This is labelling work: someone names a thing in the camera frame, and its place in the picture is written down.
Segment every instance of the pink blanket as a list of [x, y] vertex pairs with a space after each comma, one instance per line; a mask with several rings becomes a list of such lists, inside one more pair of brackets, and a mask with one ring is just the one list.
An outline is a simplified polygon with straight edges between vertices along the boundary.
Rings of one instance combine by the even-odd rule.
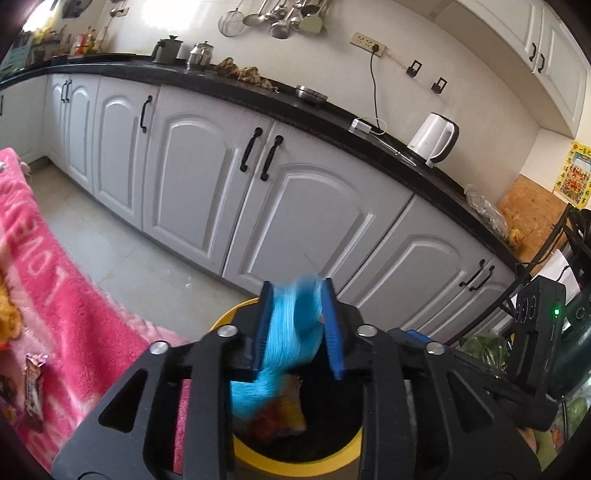
[[[93, 285], [41, 217], [14, 150], [0, 151], [2, 163], [0, 271], [25, 324], [21, 337], [11, 343], [13, 378], [21, 378], [27, 352], [49, 356], [44, 432], [21, 426], [19, 434], [49, 469], [85, 415], [151, 342], [179, 345], [184, 340], [128, 313]], [[6, 371], [6, 356], [1, 358]]]

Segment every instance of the white wall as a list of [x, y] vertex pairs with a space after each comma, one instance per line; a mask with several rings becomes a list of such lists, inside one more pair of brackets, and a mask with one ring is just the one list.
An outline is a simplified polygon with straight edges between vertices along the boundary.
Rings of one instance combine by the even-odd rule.
[[[492, 202], [503, 196], [521, 171], [538, 125], [499, 77], [427, 19], [392, 0], [335, 0], [326, 34], [293, 33], [287, 40], [276, 40], [265, 24], [226, 38], [218, 32], [217, 22], [237, 4], [128, 0], [124, 6], [129, 14], [112, 20], [103, 49], [150, 54], [159, 38], [176, 34], [185, 42], [180, 57], [186, 58], [194, 43], [207, 40], [215, 47], [215, 63], [231, 56], [241, 67], [255, 65], [263, 76], [306, 85], [356, 115], [371, 116], [370, 55], [349, 44], [359, 31], [385, 43], [404, 66], [385, 56], [374, 59], [379, 114], [390, 134], [407, 143], [430, 112], [451, 118], [460, 126], [460, 140], [440, 167], [462, 185], [477, 185]], [[241, 11], [248, 14], [259, 6], [258, 0], [246, 0]], [[109, 21], [111, 8], [107, 2], [98, 28]], [[414, 59], [423, 68], [411, 79], [405, 71]], [[440, 76], [449, 84], [438, 96], [430, 88]]]
[[[587, 92], [583, 114], [575, 140], [591, 146], [591, 73], [587, 75]], [[521, 169], [521, 174], [542, 185], [545, 189], [552, 190], [572, 143], [573, 140], [570, 138], [541, 128]]]
[[98, 32], [99, 29], [97, 28], [97, 24], [105, 4], [112, 5], [108, 0], [92, 0], [92, 3], [80, 14], [78, 18], [62, 18], [61, 9], [63, 8], [64, 3], [66, 3], [66, 0], [60, 0], [60, 2], [57, 4], [54, 10], [54, 21], [51, 25], [51, 30], [55, 30], [57, 32], [59, 32], [63, 26], [66, 26], [64, 29], [63, 40], [61, 42], [62, 47], [65, 45], [68, 34], [72, 35], [73, 42], [74, 38], [88, 30], [89, 26], [96, 29]]

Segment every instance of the blue cloth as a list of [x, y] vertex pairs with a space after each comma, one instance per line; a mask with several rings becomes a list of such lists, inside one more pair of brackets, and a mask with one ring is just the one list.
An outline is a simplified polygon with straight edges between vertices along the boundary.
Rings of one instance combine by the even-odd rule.
[[300, 279], [288, 287], [274, 286], [273, 312], [262, 370], [253, 383], [231, 382], [232, 413], [249, 420], [281, 393], [284, 374], [310, 363], [322, 343], [317, 278]]

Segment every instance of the white kettle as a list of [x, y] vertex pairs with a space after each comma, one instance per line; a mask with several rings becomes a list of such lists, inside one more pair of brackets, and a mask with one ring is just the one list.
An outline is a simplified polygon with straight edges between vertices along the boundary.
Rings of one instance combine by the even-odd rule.
[[459, 136], [460, 127], [454, 122], [438, 113], [431, 113], [408, 147], [427, 161], [427, 167], [433, 168], [435, 163], [445, 160]]

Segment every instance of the cork board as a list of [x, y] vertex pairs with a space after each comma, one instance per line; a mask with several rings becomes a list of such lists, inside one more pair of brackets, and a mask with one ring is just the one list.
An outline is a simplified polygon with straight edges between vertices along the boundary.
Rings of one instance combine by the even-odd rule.
[[517, 228], [524, 236], [517, 249], [522, 261], [534, 258], [566, 205], [536, 182], [523, 175], [517, 177], [497, 208], [505, 216], [509, 228]]

